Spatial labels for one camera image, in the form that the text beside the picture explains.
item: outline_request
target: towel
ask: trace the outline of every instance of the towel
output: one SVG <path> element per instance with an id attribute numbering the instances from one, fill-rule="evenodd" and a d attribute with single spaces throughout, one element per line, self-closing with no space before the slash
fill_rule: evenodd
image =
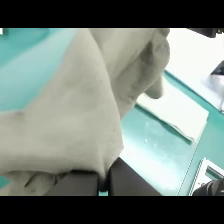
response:
<path id="1" fill-rule="evenodd" d="M 120 119 L 146 91 L 162 95 L 166 28 L 80 28 L 41 93 L 0 114 L 4 195 L 43 195 L 71 170 L 94 171 L 103 188 L 122 148 Z"/>
<path id="2" fill-rule="evenodd" d="M 162 81 L 164 94 L 160 99 L 150 98 L 146 91 L 138 97 L 137 104 L 197 144 L 207 123 L 208 111 L 164 77 Z"/>

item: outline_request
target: white cloth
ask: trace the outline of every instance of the white cloth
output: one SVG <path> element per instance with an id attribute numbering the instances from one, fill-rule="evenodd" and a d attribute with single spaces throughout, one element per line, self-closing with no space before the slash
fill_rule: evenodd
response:
<path id="1" fill-rule="evenodd" d="M 161 95 L 168 32 L 79 29 L 41 94 L 0 115 L 0 173 L 12 180 L 5 194 L 43 195 L 74 169 L 97 172 L 102 184 L 123 147 L 120 118 L 150 86 Z"/>
<path id="2" fill-rule="evenodd" d="M 160 99 L 152 99 L 143 93 L 138 97 L 137 104 L 169 124 L 188 140 L 198 143 L 207 123 L 208 111 L 169 84 L 165 78 L 163 89 L 164 94 Z"/>

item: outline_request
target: black object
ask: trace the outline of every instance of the black object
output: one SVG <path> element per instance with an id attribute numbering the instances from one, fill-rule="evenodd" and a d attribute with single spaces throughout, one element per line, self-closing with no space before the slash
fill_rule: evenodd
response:
<path id="1" fill-rule="evenodd" d="M 224 180 L 213 180 L 195 190 L 192 196 L 224 196 Z"/>
<path id="2" fill-rule="evenodd" d="M 122 159 L 117 159 L 108 174 L 109 196 L 161 196 Z M 66 175 L 44 196 L 97 196 L 98 175 L 74 171 Z"/>
<path id="3" fill-rule="evenodd" d="M 215 38 L 216 34 L 224 33 L 224 28 L 187 28 L 206 37 Z"/>

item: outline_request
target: teal table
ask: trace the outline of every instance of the teal table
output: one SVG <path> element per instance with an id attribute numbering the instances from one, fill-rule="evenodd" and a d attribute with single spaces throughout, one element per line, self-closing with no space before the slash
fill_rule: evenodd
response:
<path id="1" fill-rule="evenodd" d="M 0 37 L 0 110 L 24 108 L 52 77 L 77 29 L 17 28 Z M 224 168 L 224 116 L 169 74 L 210 113 L 198 146 L 139 107 L 121 122 L 121 157 L 163 195 L 187 195 L 203 157 Z M 0 187 L 6 184 L 0 178 Z"/>

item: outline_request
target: teal surface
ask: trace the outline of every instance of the teal surface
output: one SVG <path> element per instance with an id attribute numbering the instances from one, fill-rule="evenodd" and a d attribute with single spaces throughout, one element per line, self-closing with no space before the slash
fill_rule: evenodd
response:
<path id="1" fill-rule="evenodd" d="M 76 30 L 10 28 L 0 37 L 0 110 L 22 109 L 41 91 Z M 187 195 L 203 157 L 224 168 L 224 116 L 170 75 L 165 76 L 210 112 L 197 149 L 168 125 L 135 107 L 121 122 L 125 146 L 121 157 L 163 195 Z M 0 187 L 5 184 L 0 177 Z"/>

